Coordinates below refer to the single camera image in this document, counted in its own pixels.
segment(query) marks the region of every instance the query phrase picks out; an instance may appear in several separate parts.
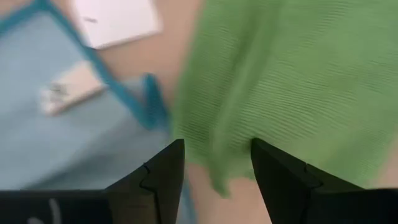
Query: beige floor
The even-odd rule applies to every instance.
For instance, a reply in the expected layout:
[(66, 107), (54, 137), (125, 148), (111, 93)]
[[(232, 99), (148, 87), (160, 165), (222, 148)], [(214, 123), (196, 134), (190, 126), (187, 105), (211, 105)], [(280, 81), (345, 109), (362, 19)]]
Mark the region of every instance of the beige floor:
[[(0, 15), (5, 15), (29, 0), (0, 0)], [(158, 76), (169, 103), (189, 51), (195, 19), (202, 0), (155, 0), (164, 23), (159, 35), (99, 51), (117, 78), (138, 76), (152, 72)], [(68, 0), (54, 0), (68, 13)], [(266, 224), (270, 223), (257, 184), (246, 179), (230, 183), (232, 196), (222, 199), (210, 187), (206, 170), (189, 165), (192, 197), (198, 212), (199, 224)], [(398, 187), (398, 150), (395, 150), (387, 166), (382, 170), (377, 186)]]

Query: blue binding edge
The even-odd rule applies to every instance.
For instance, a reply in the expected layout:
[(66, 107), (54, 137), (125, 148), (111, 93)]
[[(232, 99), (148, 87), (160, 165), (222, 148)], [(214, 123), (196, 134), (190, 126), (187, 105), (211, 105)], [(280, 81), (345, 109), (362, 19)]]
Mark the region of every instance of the blue binding edge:
[(66, 31), (66, 33), (72, 38), (72, 41), (74, 41), (80, 48), (85, 57), (92, 62), (102, 81), (107, 84), (109, 89), (117, 96), (117, 98), (130, 109), (131, 113), (136, 117), (141, 125), (143, 125), (143, 127), (146, 129), (153, 129), (158, 125), (168, 126), (167, 110), (155, 77), (151, 74), (146, 74), (144, 77), (144, 94), (147, 102), (145, 106), (142, 106), (138, 100), (129, 93), (127, 88), (113, 78), (104, 63), (96, 55), (95, 51), (83, 44), (72, 25), (50, 1), (35, 0), (29, 5), (12, 13), (10, 16), (1, 19), (0, 37), (9, 29), (12, 29), (14, 26), (24, 22), (40, 11), (49, 12), (60, 27)]

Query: green cloth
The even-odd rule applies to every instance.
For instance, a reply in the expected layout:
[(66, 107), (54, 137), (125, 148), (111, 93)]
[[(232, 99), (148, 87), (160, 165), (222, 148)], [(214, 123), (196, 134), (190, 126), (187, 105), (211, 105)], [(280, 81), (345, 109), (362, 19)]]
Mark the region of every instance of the green cloth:
[(398, 122), (398, 1), (207, 0), (174, 108), (227, 195), (259, 137), (369, 187)]

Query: small white object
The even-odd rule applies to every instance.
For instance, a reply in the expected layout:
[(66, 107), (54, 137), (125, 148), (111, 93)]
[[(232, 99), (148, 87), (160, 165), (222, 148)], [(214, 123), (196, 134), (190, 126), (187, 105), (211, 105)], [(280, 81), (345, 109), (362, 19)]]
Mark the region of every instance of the small white object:
[(72, 0), (86, 44), (102, 49), (161, 31), (152, 0)]
[(79, 62), (40, 90), (40, 107), (46, 115), (53, 116), (105, 88), (91, 63)]

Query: light blue cloth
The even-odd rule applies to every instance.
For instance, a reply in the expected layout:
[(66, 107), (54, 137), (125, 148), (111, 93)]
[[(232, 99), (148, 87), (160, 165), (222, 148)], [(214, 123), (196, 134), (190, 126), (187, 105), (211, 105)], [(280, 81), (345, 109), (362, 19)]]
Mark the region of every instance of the light blue cloth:
[[(170, 143), (165, 128), (144, 129), (109, 90), (58, 116), (45, 116), (40, 88), (82, 60), (46, 12), (2, 34), (0, 190), (103, 189)], [(140, 80), (126, 85), (144, 101)], [(192, 223), (192, 214), (185, 186), (180, 223)]]

